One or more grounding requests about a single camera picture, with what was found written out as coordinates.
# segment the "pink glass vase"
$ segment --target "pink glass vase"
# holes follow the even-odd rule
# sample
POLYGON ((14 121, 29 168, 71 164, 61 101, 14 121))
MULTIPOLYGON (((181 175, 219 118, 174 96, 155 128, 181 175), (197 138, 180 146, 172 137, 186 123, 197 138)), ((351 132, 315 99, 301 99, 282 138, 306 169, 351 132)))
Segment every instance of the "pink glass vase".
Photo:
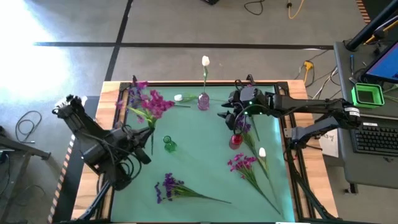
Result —
POLYGON ((198 97, 198 108, 199 110, 205 111, 210 107, 210 98, 205 92, 201 93, 198 97))

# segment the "orange and black tape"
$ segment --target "orange and black tape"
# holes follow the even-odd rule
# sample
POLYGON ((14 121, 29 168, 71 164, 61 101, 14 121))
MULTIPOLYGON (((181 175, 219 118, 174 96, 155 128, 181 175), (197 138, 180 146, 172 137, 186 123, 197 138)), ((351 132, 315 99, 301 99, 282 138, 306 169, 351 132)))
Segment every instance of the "orange and black tape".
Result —
POLYGON ((49 214, 49 217, 47 219, 47 223, 48 224, 52 223, 52 218, 53 218, 53 216, 55 214, 55 209, 57 207, 58 199, 60 198, 60 192, 62 190, 63 180, 65 178, 65 175, 67 174, 69 159, 70 159, 70 155, 72 153, 72 147, 73 147, 73 143, 74 142, 75 142, 75 136, 72 135, 71 136, 71 140, 70 140, 69 145, 68 145, 67 155, 65 156, 65 159, 64 159, 63 164, 62 164, 62 170, 61 170, 60 178, 58 179, 57 189, 55 190, 54 198, 52 199, 50 214, 49 214))
POLYGON ((363 20, 365 21, 366 24, 371 22, 371 18, 368 15, 368 12, 365 8, 365 5, 363 4, 362 0, 355 0, 356 4, 358 5, 359 11, 363 17, 363 20))

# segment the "wooden table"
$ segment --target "wooden table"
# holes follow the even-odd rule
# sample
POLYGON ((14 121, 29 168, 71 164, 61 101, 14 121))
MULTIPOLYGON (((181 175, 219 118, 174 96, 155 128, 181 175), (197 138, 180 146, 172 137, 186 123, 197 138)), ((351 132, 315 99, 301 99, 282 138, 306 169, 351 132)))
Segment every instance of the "wooden table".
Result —
MULTIPOLYGON (((186 81, 172 81, 167 83, 182 83, 186 81)), ((208 82, 231 82, 233 81, 208 81, 208 82)), ((287 82, 289 85, 290 96, 296 99, 307 99, 307 92, 302 80, 261 80, 256 81, 261 82, 287 82)), ((99 99, 99 105, 96 113, 96 121, 104 129, 112 129, 113 119, 116 111, 115 102, 118 98, 120 82, 104 82, 101 96, 99 99)), ((309 126, 313 124, 313 118, 311 114, 295 113, 295 120, 297 126, 309 126)), ((121 118, 124 117, 124 110, 121 110, 121 118)), ((319 147, 319 142, 317 140, 310 140, 308 142, 311 146, 319 147)), ((303 157, 305 161, 305 167, 307 171, 308 181, 310 188, 315 196, 319 199, 322 205, 335 217, 338 216, 335 200, 331 191, 328 174, 326 173, 325 163, 323 161, 322 152, 317 149, 306 148, 303 150, 303 157)), ((80 186, 76 196, 76 202, 73 209, 72 218, 78 218, 84 213, 86 208, 91 204, 96 196, 96 181, 98 176, 91 171, 88 166, 84 166, 83 173, 81 175, 80 186)), ((108 216, 108 208, 110 205, 111 194, 108 192, 103 210, 103 217, 108 216)), ((306 199, 303 192, 300 189, 300 198, 302 201, 303 214, 305 217, 309 216, 306 199)))

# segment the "green glass vase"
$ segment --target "green glass vase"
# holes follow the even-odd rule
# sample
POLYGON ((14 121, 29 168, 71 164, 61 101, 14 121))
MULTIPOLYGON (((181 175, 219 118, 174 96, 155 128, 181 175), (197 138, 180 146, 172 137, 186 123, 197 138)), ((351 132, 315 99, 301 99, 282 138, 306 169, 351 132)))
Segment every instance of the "green glass vase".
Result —
POLYGON ((167 152, 174 152, 175 149, 177 148, 177 144, 175 142, 172 141, 172 138, 170 136, 165 136, 163 138, 163 142, 165 143, 164 145, 164 149, 167 152))

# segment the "keyboard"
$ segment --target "keyboard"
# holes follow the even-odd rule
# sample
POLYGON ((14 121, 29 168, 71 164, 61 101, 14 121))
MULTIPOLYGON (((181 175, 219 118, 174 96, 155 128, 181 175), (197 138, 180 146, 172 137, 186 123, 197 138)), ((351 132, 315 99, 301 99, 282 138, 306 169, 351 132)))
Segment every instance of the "keyboard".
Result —
POLYGON ((362 125, 353 138, 354 152, 398 156, 398 128, 362 125))

